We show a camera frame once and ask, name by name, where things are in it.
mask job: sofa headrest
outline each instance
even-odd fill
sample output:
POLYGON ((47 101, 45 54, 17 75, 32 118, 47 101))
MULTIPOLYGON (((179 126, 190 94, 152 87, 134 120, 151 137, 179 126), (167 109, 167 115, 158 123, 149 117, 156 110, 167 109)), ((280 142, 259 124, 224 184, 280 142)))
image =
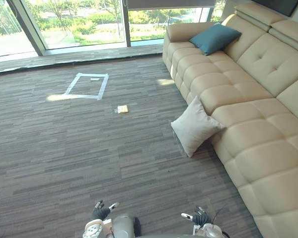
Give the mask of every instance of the sofa headrest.
POLYGON ((275 22, 285 20, 281 15, 272 12, 254 2, 242 3, 235 7, 236 15, 250 21, 254 25, 268 31, 269 26, 275 22))
POLYGON ((298 22, 285 20, 273 23, 269 33, 298 50, 298 22))
POLYGON ((298 22, 292 20, 279 21, 272 24, 272 27, 284 35, 298 41, 298 22))

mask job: tufted seat cushion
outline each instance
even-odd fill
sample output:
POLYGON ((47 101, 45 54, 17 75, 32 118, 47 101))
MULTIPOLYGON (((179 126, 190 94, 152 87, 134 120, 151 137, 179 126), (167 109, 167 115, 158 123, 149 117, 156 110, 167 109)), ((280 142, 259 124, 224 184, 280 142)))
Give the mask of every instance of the tufted seat cushion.
POLYGON ((212 116, 227 129, 211 142, 263 237, 298 237, 298 118, 275 98, 212 116))
POLYGON ((237 63, 274 97, 298 80, 298 51, 266 33, 237 63))
POLYGON ((183 98, 189 104, 198 96, 209 115, 222 105, 272 97, 223 51, 205 56, 189 42, 175 42, 168 55, 183 98))

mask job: throw pillow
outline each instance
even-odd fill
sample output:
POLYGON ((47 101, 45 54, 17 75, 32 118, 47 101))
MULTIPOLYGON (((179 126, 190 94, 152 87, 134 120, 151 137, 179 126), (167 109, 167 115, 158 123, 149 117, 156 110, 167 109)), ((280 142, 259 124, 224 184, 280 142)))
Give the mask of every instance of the throw pillow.
POLYGON ((240 35, 239 31, 217 23, 191 38, 190 42, 208 56, 224 48, 240 35))
POLYGON ((225 128, 222 123, 206 114, 197 97, 171 126, 189 157, 206 139, 225 128))

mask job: sofa armrest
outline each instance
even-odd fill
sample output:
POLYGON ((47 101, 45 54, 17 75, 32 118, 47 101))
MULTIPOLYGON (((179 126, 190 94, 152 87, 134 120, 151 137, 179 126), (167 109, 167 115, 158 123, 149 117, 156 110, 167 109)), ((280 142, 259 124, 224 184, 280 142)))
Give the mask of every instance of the sofa armrest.
POLYGON ((174 24, 167 26, 167 33, 171 42, 188 41, 214 24, 214 22, 174 24))

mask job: cable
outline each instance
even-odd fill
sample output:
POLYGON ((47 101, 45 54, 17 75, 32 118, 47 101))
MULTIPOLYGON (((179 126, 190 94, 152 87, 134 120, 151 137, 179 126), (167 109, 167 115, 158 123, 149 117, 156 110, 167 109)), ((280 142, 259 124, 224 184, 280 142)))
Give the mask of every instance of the cable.
POLYGON ((222 234, 224 234, 227 238, 230 238, 229 235, 225 231, 222 231, 222 234))
POLYGON ((213 220, 212 220, 212 224, 214 224, 214 220, 215 220, 215 217, 217 217, 218 213, 226 207, 227 204, 225 204, 220 210, 218 210, 218 212, 215 214, 215 216, 213 217, 213 220))

